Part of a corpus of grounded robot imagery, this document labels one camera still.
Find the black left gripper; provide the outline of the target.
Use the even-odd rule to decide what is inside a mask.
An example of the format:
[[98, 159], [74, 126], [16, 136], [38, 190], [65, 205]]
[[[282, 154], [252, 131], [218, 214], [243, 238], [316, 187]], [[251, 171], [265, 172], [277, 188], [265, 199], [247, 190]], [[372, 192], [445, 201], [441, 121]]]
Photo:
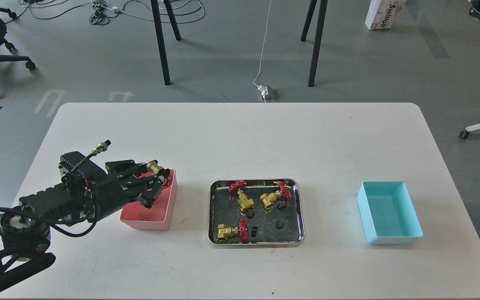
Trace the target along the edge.
[[128, 203], [153, 206], [164, 188], [165, 177], [149, 177], [146, 163], [111, 161], [103, 170], [89, 155], [74, 151], [61, 155], [59, 168], [66, 191], [84, 201], [89, 221], [99, 221]]

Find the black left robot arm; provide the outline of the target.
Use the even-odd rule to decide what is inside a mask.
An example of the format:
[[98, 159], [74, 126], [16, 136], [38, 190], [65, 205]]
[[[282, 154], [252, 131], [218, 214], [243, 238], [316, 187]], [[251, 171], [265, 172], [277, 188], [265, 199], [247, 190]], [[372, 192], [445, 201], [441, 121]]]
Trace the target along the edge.
[[16, 207], [0, 207], [0, 292], [45, 270], [55, 262], [49, 253], [51, 229], [68, 237], [63, 226], [89, 222], [90, 228], [128, 203], [150, 208], [169, 183], [171, 171], [157, 161], [112, 161], [105, 169], [91, 154], [60, 157], [61, 183], [23, 196]]

